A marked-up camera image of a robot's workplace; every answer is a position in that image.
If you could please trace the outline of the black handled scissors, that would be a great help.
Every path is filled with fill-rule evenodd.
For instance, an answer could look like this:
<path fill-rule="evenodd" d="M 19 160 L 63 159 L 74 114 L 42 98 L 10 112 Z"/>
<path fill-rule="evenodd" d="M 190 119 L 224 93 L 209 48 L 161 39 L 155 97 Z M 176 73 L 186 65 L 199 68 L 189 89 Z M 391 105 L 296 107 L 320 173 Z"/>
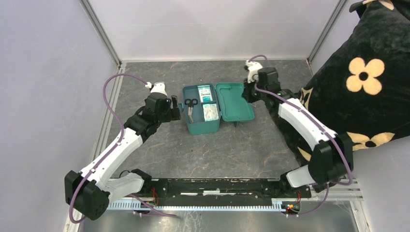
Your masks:
<path fill-rule="evenodd" d="M 198 104 L 197 99 L 185 99 L 184 104 L 188 106 L 188 118 L 191 124 L 194 123 L 194 119 L 192 117 L 193 108 L 195 105 Z"/>

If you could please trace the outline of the green medicine kit box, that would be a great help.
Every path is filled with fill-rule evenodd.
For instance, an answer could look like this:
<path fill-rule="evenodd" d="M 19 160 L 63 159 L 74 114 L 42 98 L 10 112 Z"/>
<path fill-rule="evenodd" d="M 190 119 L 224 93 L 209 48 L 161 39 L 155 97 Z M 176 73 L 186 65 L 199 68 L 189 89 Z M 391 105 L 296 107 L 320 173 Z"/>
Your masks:
<path fill-rule="evenodd" d="M 253 108 L 243 97 L 242 83 L 211 83 L 182 88 L 183 103 L 179 105 L 191 135 L 217 132 L 220 122 L 254 119 Z"/>

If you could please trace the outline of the teal bandage strips stack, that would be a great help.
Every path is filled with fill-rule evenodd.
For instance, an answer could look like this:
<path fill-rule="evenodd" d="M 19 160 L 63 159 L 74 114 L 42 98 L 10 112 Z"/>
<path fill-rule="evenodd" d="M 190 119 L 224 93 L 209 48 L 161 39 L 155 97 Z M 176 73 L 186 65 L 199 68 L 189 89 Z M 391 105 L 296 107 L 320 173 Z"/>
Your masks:
<path fill-rule="evenodd" d="M 204 121 L 214 121 L 219 119 L 218 105 L 208 103 L 203 105 Z"/>

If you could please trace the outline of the teal plastic tray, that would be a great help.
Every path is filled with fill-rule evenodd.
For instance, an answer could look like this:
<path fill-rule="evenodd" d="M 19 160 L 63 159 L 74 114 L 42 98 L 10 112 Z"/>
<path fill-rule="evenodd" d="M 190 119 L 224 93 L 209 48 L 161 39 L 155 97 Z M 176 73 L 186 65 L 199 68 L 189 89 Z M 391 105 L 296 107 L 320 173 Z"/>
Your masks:
<path fill-rule="evenodd" d="M 211 102 L 200 102 L 200 97 L 199 97 L 199 93 L 198 93 L 198 86 L 201 85 L 210 85 L 211 89 L 212 89 L 212 97 L 213 97 L 213 101 Z M 221 119 L 221 114 L 220 114 L 220 106 L 219 106 L 219 100 L 218 100 L 218 96 L 216 93 L 216 90 L 214 88 L 214 85 L 212 83 L 205 83 L 205 84 L 199 84 L 199 85 L 192 85 L 192 86 L 186 86 L 182 88 L 182 109 L 184 112 L 184 116 L 185 116 L 185 121 L 188 125 L 190 125 L 190 121 L 188 118 L 188 106 L 184 104 L 185 99 L 197 99 L 198 100 L 198 104 L 194 106 L 193 108 L 193 113 L 192 113 L 192 117 L 194 119 L 194 124 L 200 124 L 202 122 L 206 122 L 204 121 L 204 113 L 203 113 L 203 105 L 204 104 L 208 104 L 208 103 L 216 103 L 218 105 L 218 111 L 219 111 L 219 119 Z"/>

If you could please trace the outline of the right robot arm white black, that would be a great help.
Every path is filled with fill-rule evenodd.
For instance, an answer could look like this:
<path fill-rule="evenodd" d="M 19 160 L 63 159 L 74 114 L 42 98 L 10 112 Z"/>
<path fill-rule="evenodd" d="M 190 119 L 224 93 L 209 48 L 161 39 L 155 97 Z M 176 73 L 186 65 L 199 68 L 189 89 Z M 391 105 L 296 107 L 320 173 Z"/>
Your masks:
<path fill-rule="evenodd" d="M 347 134 L 338 134 L 312 115 L 289 89 L 282 89 L 278 72 L 259 63 L 245 65 L 242 97 L 249 103 L 262 100 L 276 119 L 287 122 L 312 150 L 308 164 L 288 171 L 280 178 L 279 191 L 292 197 L 302 186 L 323 187 L 340 184 L 341 177 L 352 184 L 352 140 Z"/>

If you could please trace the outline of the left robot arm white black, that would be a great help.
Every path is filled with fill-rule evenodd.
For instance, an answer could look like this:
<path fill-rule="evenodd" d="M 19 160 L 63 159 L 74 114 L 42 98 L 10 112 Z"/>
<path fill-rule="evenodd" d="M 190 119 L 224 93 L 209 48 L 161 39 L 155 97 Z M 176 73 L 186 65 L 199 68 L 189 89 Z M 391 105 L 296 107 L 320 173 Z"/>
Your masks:
<path fill-rule="evenodd" d="M 77 210 L 85 218 L 98 219 L 109 204 L 137 193 L 148 196 L 152 191 L 149 175 L 132 171 L 126 176 L 112 180 L 114 171 L 151 135 L 162 123 L 181 119 L 177 97 L 167 97 L 160 92 L 152 92 L 145 99 L 145 105 L 129 117 L 116 139 L 89 165 L 81 171 L 69 171 L 64 177 L 65 201 L 69 205 L 69 217 L 73 223 Z"/>

